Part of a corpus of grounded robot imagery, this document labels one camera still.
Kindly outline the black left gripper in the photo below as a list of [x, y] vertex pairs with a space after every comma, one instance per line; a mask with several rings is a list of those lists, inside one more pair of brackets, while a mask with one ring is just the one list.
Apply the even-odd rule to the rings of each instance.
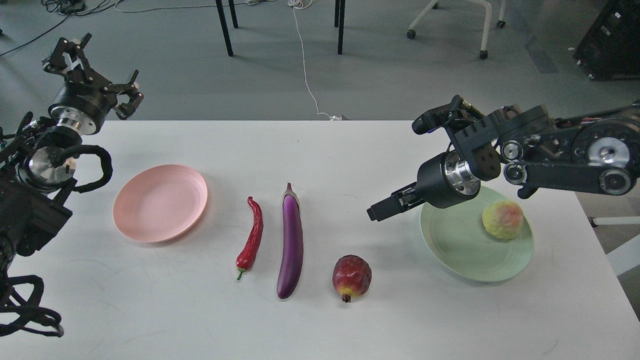
[[61, 76], [66, 82], [48, 107], [48, 114], [58, 126], [76, 130], [79, 135], [100, 132], [111, 110], [120, 120], [129, 119], [144, 100], [137, 84], [138, 69], [128, 82], [110, 83], [103, 92], [89, 85], [98, 80], [84, 52], [91, 38], [91, 33], [78, 41], [59, 38], [54, 50], [42, 60], [44, 72]]

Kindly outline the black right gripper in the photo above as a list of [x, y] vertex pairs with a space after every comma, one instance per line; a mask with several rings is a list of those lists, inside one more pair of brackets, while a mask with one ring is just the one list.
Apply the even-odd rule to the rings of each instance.
[[442, 152], [421, 164], [414, 184], [374, 203], [366, 214], [371, 221], [381, 222], [423, 203], [435, 208], [454, 207], [474, 199], [480, 188], [481, 181], [456, 151]]

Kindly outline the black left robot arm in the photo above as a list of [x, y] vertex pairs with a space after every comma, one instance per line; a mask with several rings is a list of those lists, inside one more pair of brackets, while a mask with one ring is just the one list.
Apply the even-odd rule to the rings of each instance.
[[128, 82], [114, 83], [92, 68], [85, 54], [91, 37], [58, 40], [42, 61], [46, 73], [63, 80], [48, 115], [35, 118], [27, 112], [15, 133], [1, 135], [1, 312], [15, 315], [1, 325], [3, 337], [18, 331], [64, 335], [60, 314], [41, 306], [42, 278], [9, 276], [10, 265], [57, 236], [73, 216], [66, 208], [71, 193], [96, 191], [110, 182], [110, 153], [85, 145], [82, 137], [100, 132], [110, 112], [127, 120], [144, 100], [137, 70]]

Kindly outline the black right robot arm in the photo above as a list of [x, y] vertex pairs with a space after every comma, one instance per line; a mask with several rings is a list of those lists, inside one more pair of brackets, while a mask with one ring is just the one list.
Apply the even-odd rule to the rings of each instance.
[[553, 118], [544, 105], [505, 105], [483, 114], [456, 95], [412, 123], [418, 135], [444, 129], [449, 148], [423, 162], [416, 182], [371, 205], [383, 221], [428, 203], [449, 208], [474, 199], [482, 182], [503, 176], [530, 198], [538, 189], [621, 196], [639, 178], [638, 101], [585, 115]]

